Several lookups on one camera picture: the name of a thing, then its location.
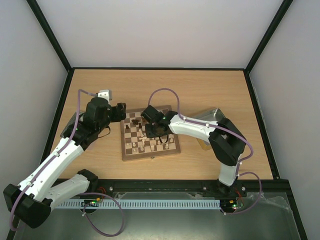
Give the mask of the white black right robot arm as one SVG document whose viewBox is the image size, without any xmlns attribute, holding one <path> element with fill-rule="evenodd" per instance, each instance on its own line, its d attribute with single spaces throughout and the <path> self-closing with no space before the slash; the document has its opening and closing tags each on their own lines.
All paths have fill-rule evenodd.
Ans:
<svg viewBox="0 0 320 240">
<path fill-rule="evenodd" d="M 224 196 L 229 196 L 235 191 L 239 160 L 247 140 L 228 118 L 205 121 L 172 110 L 162 113 L 151 105 L 141 113 L 141 117 L 146 120 L 145 131 L 149 138 L 176 134 L 209 143 L 216 159 L 220 162 L 218 191 Z"/>
</svg>

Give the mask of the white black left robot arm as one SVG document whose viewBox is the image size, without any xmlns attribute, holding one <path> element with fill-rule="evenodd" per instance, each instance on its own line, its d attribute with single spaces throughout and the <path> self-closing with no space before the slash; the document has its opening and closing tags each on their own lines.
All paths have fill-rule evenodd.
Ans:
<svg viewBox="0 0 320 240">
<path fill-rule="evenodd" d="M 98 187 L 98 177 L 89 170 L 80 170 L 74 177 L 55 185 L 67 166 L 80 156 L 99 134 L 126 118 L 126 104 L 109 104 L 108 97 L 93 97 L 83 113 L 75 112 L 52 153 L 38 168 L 18 185 L 9 184 L 3 191 L 14 217 L 31 228 L 37 228 L 49 217 L 53 209 L 64 201 L 83 193 L 92 194 Z"/>
</svg>

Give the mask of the pile of white chess pieces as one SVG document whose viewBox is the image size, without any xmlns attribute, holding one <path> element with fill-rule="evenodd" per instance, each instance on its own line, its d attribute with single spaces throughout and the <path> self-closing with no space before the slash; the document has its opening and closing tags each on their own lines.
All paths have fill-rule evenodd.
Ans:
<svg viewBox="0 0 320 240">
<path fill-rule="evenodd" d="M 148 139 L 147 136 L 144 134 L 143 130 L 140 128 L 138 130 L 139 132 L 139 141 L 142 142 L 142 145 L 144 146 L 146 143 L 146 140 Z"/>
</svg>

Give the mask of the pile of dark chess pieces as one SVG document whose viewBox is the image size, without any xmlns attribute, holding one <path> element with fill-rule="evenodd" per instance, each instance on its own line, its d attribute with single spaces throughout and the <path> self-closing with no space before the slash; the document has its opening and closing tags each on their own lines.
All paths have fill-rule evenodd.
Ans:
<svg viewBox="0 0 320 240">
<path fill-rule="evenodd" d="M 144 120 L 142 118 L 135 118 L 135 119 L 132 119 L 131 122 L 134 124 L 134 125 L 142 125 L 142 123 L 144 122 Z"/>
</svg>

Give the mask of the wooden folding chess board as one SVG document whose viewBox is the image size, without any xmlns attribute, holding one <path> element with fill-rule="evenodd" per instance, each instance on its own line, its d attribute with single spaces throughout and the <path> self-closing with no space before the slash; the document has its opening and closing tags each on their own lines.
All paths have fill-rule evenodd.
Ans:
<svg viewBox="0 0 320 240">
<path fill-rule="evenodd" d="M 123 161 L 133 161 L 140 159 L 154 159 L 169 155 L 177 155 L 181 153 L 179 138 L 176 134 L 169 134 L 161 138 L 148 138 L 145 145 L 139 141 L 139 129 L 142 129 L 146 135 L 145 125 L 147 123 L 141 117 L 143 108 L 129 109 L 126 111 L 126 118 L 120 122 L 121 136 L 121 154 Z M 132 119 L 142 118 L 142 125 L 135 125 Z"/>
</svg>

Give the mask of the left metal tray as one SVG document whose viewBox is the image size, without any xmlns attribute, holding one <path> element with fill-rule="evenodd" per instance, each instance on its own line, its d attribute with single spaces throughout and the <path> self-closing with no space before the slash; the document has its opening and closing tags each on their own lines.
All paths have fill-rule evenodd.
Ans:
<svg viewBox="0 0 320 240">
<path fill-rule="evenodd" d="M 79 112 L 79 120 L 82 121 L 83 120 L 83 111 Z M 60 137 L 63 138 L 64 137 L 64 133 L 66 132 L 66 130 L 69 128 L 69 126 L 73 125 L 76 121 L 76 115 L 77 113 L 75 112 L 72 117 L 69 119 L 69 121 L 67 122 L 66 126 L 64 127 L 64 129 L 62 130 Z"/>
</svg>

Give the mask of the metal tray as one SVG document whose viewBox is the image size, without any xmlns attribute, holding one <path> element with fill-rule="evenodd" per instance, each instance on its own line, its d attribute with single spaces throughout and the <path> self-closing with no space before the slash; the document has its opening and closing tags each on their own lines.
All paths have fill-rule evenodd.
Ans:
<svg viewBox="0 0 320 240">
<path fill-rule="evenodd" d="M 83 111 L 79 112 L 79 120 L 82 121 L 83 120 Z M 66 130 L 69 128 L 69 126 L 73 125 L 76 121 L 76 115 L 77 113 L 75 112 L 72 117 L 69 119 L 69 121 L 67 122 L 66 126 L 64 127 L 64 129 L 62 130 L 60 137 L 63 138 L 64 137 L 64 133 L 66 132 Z"/>
<path fill-rule="evenodd" d="M 223 112 L 219 108 L 212 108 L 207 111 L 203 111 L 197 115 L 194 115 L 193 118 L 203 121 L 220 121 L 226 116 L 223 114 Z M 204 151 L 209 151 L 212 149 L 211 144 L 209 142 L 206 142 L 202 139 L 197 138 L 197 141 L 200 145 L 200 147 Z"/>
</svg>

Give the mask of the right metal tray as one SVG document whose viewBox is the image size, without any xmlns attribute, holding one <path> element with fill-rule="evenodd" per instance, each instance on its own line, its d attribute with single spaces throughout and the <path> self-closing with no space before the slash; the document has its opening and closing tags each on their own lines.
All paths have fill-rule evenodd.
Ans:
<svg viewBox="0 0 320 240">
<path fill-rule="evenodd" d="M 194 115 L 193 118 L 203 121 L 220 121 L 226 116 L 223 114 L 223 112 L 219 108 L 212 108 L 207 111 L 203 111 L 197 115 Z M 209 142 L 206 142 L 202 139 L 197 138 L 197 141 L 200 145 L 200 147 L 204 151 L 209 151 L 212 149 L 211 144 Z"/>
</svg>

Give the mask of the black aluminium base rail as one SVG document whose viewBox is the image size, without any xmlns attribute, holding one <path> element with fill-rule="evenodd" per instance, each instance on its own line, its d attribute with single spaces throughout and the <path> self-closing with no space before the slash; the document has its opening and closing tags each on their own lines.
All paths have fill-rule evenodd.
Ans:
<svg viewBox="0 0 320 240">
<path fill-rule="evenodd" d="M 204 197 L 231 198 L 247 193 L 285 193 L 292 196 L 288 180 L 236 180 L 232 186 L 225 186 L 218 180 L 133 180 L 133 179 L 100 179 L 96 190 L 110 195 L 111 193 L 149 192 L 149 193 L 195 193 Z"/>
</svg>

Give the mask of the black cage frame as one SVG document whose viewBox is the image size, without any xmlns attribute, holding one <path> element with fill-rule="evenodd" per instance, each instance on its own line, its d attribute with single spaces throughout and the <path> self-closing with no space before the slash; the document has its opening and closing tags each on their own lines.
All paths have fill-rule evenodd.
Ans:
<svg viewBox="0 0 320 240">
<path fill-rule="evenodd" d="M 257 124 L 259 127 L 259 131 L 262 137 L 262 142 L 266 151 L 268 163 L 271 169 L 271 176 L 273 180 L 287 180 L 281 179 L 280 174 L 278 171 L 278 167 L 276 164 L 276 160 L 274 154 L 272 153 L 271 144 L 269 137 L 267 136 L 267 130 L 265 123 L 263 123 L 262 112 L 260 107 L 258 106 L 258 98 L 256 93 L 254 93 L 254 87 L 250 78 L 250 72 L 253 70 L 255 64 L 257 63 L 258 59 L 262 55 L 264 49 L 266 48 L 267 44 L 269 43 L 271 37 L 273 36 L 274 32 L 278 28 L 280 22 L 284 18 L 285 14 L 287 13 L 288 9 L 290 8 L 291 4 L 294 2 L 293 0 L 283 0 L 279 9 L 277 10 L 275 16 L 273 17 L 270 25 L 268 26 L 265 34 L 263 35 L 258 47 L 256 48 L 253 56 L 251 57 L 248 65 L 246 68 L 212 68 L 212 67 L 71 67 L 70 63 L 65 56 L 54 32 L 52 31 L 45 15 L 43 14 L 38 2 L 36 0 L 26 0 L 30 9 L 32 10 L 34 16 L 36 17 L 37 21 L 39 22 L 41 28 L 43 29 L 44 33 L 46 34 L 50 44 L 52 45 L 53 49 L 57 53 L 62 65 L 67 71 L 67 77 L 62 89 L 62 93 L 57 105 L 57 110 L 55 111 L 55 115 L 53 118 L 53 122 L 50 128 L 50 132 L 47 138 L 47 142 L 45 144 L 45 148 L 43 151 L 43 155 L 41 158 L 40 163 L 45 160 L 45 157 L 49 156 L 49 148 L 52 147 L 54 142 L 54 133 L 56 133 L 58 129 L 58 120 L 60 120 L 63 107 L 65 105 L 67 94 L 69 92 L 69 88 L 72 82 L 72 77 L 74 75 L 75 70 L 143 70 L 143 71 L 240 71 L 243 72 L 244 78 L 246 81 L 246 85 L 248 88 L 248 93 L 250 95 L 250 100 L 252 102 L 254 114 L 257 120 Z M 293 219 L 294 224 L 297 228 L 297 232 L 299 234 L 300 239 L 307 240 L 307 234 L 305 232 L 298 207 L 296 205 L 294 195 L 287 196 L 288 204 L 293 210 Z"/>
</svg>

